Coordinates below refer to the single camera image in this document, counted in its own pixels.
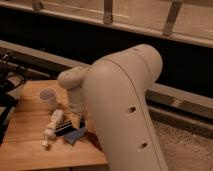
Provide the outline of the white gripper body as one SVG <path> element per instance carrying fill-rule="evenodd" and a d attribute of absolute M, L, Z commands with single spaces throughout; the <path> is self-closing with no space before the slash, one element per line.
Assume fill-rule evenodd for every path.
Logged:
<path fill-rule="evenodd" d="M 67 97 L 68 97 L 68 107 L 70 111 L 79 117 L 85 117 L 86 103 L 83 94 L 83 89 L 81 87 L 77 87 L 68 90 Z"/>

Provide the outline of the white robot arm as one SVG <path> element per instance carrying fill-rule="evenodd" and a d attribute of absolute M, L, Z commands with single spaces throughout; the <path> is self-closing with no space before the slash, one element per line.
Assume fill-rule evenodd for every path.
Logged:
<path fill-rule="evenodd" d="M 168 171 L 145 100 L 161 70 L 159 52 L 141 44 L 59 74 L 70 110 L 90 114 L 110 171 Z"/>

